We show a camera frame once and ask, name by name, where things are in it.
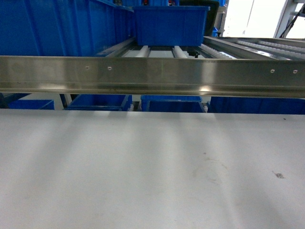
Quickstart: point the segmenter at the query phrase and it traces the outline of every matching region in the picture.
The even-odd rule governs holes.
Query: stain
[[[219,161],[219,160],[215,160],[215,159],[211,159],[211,158],[206,158],[205,161]]]
[[[280,179],[284,179],[285,177],[283,176],[283,174],[281,173],[275,173],[274,171],[272,171],[274,173],[274,175],[276,175],[277,178],[280,178]]]
[[[219,185],[216,181],[217,180],[215,180],[215,179],[208,179],[208,181],[210,181],[211,183],[213,183],[213,184],[215,184],[215,185]]]
[[[228,170],[228,167],[227,166],[225,166],[224,164],[221,164],[222,165],[222,167],[224,167],[226,170]]]

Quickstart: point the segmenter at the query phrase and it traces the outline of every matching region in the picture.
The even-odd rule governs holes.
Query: blue panel
[[[113,7],[90,1],[90,16],[94,53],[115,45]]]
[[[93,56],[118,43],[116,7],[107,0],[2,1],[0,55]],[[128,18],[116,23],[123,24],[120,42],[134,33]]]
[[[134,7],[138,45],[199,46],[209,9],[203,6]]]
[[[22,0],[1,1],[0,55],[40,55],[33,24]]]
[[[142,0],[122,0],[123,6],[141,6]]]
[[[148,0],[150,6],[168,6],[168,0]]]

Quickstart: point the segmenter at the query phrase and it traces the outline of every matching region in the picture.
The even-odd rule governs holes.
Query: metal frame
[[[298,3],[300,2],[297,0],[286,0],[274,33],[274,37],[279,38],[286,29],[287,25],[293,20],[294,16],[291,13],[295,12]]]
[[[259,47],[261,41],[294,44],[295,52],[305,46],[283,39],[205,37],[197,50],[211,57],[206,59],[185,58],[185,48],[179,46],[171,49],[176,58],[149,58],[149,47],[138,47],[141,58],[0,56],[0,92],[305,97],[305,61],[247,48],[239,41]]]

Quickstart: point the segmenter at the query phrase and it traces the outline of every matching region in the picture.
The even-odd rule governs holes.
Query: blue plastic bin
[[[66,110],[127,111],[131,103],[131,95],[80,94]]]
[[[199,96],[142,95],[142,111],[203,113]]]
[[[114,9],[115,39],[121,43],[134,37],[134,15],[133,10],[128,7],[118,6]]]
[[[137,6],[133,9],[138,45],[199,46],[203,42],[210,7]]]
[[[4,0],[0,55],[91,56],[116,44],[107,0]]]
[[[303,99],[212,97],[208,106],[209,113],[305,114]]]
[[[10,109],[54,110],[54,100],[23,100],[9,103]]]
[[[142,0],[122,0],[123,6],[141,6]]]
[[[212,37],[218,37],[217,34],[218,29],[216,27],[213,28]]]

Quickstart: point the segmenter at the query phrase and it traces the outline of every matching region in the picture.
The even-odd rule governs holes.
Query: white countertop
[[[304,229],[304,216],[305,116],[0,110],[1,229]]]

